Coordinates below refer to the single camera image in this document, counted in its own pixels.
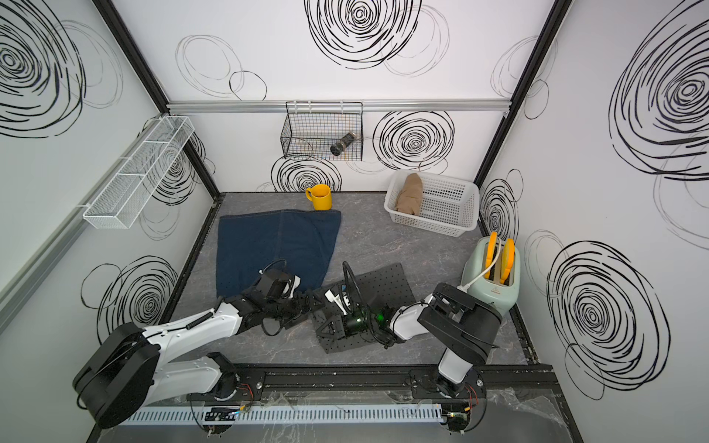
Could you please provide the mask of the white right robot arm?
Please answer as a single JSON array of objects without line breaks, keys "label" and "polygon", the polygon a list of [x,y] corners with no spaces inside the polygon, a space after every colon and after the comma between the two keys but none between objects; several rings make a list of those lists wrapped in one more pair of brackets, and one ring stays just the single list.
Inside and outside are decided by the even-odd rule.
[{"label": "white right robot arm", "polygon": [[435,384],[449,398],[467,388],[473,367],[487,363],[502,321],[496,308],[469,295],[465,286],[444,282],[426,298],[402,306],[378,296],[366,299],[356,284],[327,291],[324,302],[313,322],[327,352],[350,340],[390,348],[419,335],[435,337],[445,346]]}]

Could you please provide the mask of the grey polka dot skirt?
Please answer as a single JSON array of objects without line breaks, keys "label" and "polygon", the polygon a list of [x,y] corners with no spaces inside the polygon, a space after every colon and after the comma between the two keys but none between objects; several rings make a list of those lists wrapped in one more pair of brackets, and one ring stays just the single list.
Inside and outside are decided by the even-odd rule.
[{"label": "grey polka dot skirt", "polygon": [[[343,265],[345,278],[328,287],[315,291],[324,301],[324,308],[334,309],[336,306],[342,310],[353,311],[358,306],[374,306],[374,304],[389,305],[394,308],[394,315],[400,309],[415,304],[415,297],[404,274],[402,264],[395,263],[376,271],[354,275],[348,264]],[[327,354],[340,353],[367,344],[358,339],[349,339],[345,343],[328,345],[325,340],[319,339],[319,344]],[[396,337],[396,343],[403,340]]]}]

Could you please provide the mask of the tan brown skirt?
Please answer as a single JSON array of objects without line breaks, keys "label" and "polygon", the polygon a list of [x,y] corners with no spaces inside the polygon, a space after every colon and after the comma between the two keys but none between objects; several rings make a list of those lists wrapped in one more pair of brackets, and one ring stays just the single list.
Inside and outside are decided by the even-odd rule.
[{"label": "tan brown skirt", "polygon": [[419,216],[423,205],[423,181],[418,174],[406,177],[394,209],[407,215]]}]

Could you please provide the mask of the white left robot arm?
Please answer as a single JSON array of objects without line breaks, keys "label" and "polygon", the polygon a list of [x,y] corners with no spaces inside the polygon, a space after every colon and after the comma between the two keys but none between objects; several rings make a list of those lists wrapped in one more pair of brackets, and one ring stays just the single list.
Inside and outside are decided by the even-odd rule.
[{"label": "white left robot arm", "polygon": [[324,298],[300,291],[297,275],[278,269],[262,271],[252,286],[237,295],[219,297],[212,308],[149,327],[129,322],[117,327],[75,376],[77,406],[96,426],[109,429],[146,405],[189,394],[230,401],[244,389],[236,366],[212,352],[191,361],[182,356],[213,341],[247,332],[266,319],[289,329]]}]

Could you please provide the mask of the white plastic basket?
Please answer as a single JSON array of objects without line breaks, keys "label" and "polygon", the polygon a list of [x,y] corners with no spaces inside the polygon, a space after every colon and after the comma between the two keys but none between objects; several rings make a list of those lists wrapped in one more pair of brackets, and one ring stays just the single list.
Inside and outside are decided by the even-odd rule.
[{"label": "white plastic basket", "polygon": [[[397,199],[409,175],[418,175],[422,181],[423,201],[419,215],[395,210]],[[402,170],[397,171],[391,179],[384,209],[394,223],[459,237],[476,228],[480,192],[473,182],[459,178]]]}]

